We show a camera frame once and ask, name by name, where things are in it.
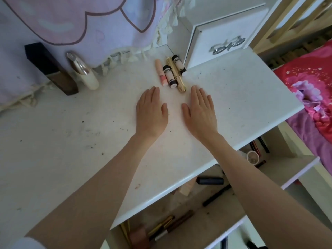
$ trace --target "black cap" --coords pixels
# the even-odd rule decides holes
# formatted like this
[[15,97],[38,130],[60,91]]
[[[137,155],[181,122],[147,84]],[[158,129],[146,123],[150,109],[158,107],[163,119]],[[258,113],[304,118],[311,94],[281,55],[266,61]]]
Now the black cap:
[[179,56],[178,55],[174,55],[173,57],[172,57],[172,60],[174,61],[174,59],[176,59],[176,58],[178,58]]
[[165,66],[163,67],[163,70],[165,71],[165,69],[167,69],[167,68],[171,69],[171,67],[170,67],[169,65],[165,65]]

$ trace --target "hand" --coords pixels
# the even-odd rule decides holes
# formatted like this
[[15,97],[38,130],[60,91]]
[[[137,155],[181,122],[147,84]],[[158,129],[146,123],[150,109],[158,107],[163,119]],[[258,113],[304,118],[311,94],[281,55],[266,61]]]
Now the hand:
[[188,130],[200,142],[218,133],[213,101],[211,95],[206,96],[203,88],[191,87],[191,109],[184,103],[182,111]]
[[167,104],[160,102],[159,87],[143,92],[136,106],[136,135],[150,144],[164,132],[168,124]]

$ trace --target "finger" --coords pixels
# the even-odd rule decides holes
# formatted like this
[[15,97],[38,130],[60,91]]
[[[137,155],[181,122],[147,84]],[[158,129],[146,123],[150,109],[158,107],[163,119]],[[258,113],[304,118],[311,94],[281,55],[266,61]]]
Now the finger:
[[210,108],[210,103],[209,103],[209,100],[208,100],[208,98],[207,98],[207,95],[206,95],[204,89],[201,88],[201,89],[200,89],[200,92],[201,92],[201,95],[202,95],[202,97],[203,97],[204,104],[206,105],[207,108]]
[[147,93],[146,93],[146,96],[145,96],[145,103],[147,102],[151,102],[152,101],[152,94],[153,92],[155,91],[156,87],[152,87]]
[[196,89],[197,90],[197,97],[198,97],[198,102],[200,104],[200,106],[205,106],[205,103],[204,103],[204,99],[203,99],[203,96],[201,94],[201,91]]
[[183,113],[183,118],[185,120],[185,124],[188,125],[190,121],[190,109],[189,106],[185,103],[181,105],[182,107],[182,113]]
[[212,97],[211,97],[211,95],[209,95],[207,99],[209,100],[210,108],[211,108],[211,109],[213,110],[213,112],[214,112],[214,104],[213,104],[213,101],[212,101]]
[[196,86],[191,87],[191,105],[199,105],[198,97],[197,97],[197,89]]
[[146,94],[147,94],[148,91],[149,91],[149,89],[145,90],[142,93],[141,97],[139,98],[139,101],[137,102],[138,107],[140,107],[141,105],[144,104],[144,102],[145,102],[145,96],[146,96]]
[[168,121],[168,108],[167,108],[167,103],[164,103],[163,105],[161,105],[161,113],[163,114],[163,116],[167,119]]
[[158,102],[160,100],[160,89],[157,87],[152,94],[152,101]]

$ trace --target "pink bedding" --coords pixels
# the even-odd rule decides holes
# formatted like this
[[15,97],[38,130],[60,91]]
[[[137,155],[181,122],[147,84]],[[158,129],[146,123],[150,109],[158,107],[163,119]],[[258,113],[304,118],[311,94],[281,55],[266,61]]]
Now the pink bedding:
[[332,41],[274,73],[305,106],[287,123],[332,175]]

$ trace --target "gold tube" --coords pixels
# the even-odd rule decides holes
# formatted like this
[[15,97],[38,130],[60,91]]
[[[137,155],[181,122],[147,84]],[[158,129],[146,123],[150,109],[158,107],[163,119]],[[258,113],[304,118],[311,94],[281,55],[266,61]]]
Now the gold tube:
[[177,80],[178,82],[178,90],[181,93],[186,92],[187,88],[185,86],[185,84],[182,81],[181,75],[179,74],[179,71],[177,70],[173,60],[171,58],[166,58],[166,61],[168,63],[168,65],[171,67],[173,74],[174,74],[174,78]]

